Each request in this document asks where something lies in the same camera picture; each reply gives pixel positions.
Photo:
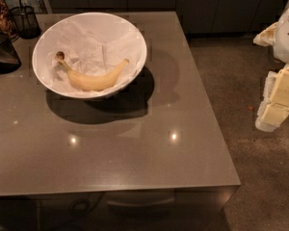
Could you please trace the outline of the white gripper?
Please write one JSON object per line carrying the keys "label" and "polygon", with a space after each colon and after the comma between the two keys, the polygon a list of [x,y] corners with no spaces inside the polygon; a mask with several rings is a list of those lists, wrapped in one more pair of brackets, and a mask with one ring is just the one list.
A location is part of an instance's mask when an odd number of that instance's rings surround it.
{"label": "white gripper", "polygon": [[279,72],[268,73],[255,121],[258,130],[274,132],[289,116],[289,8],[278,23],[257,34],[253,43],[273,46],[274,56],[286,63]]}

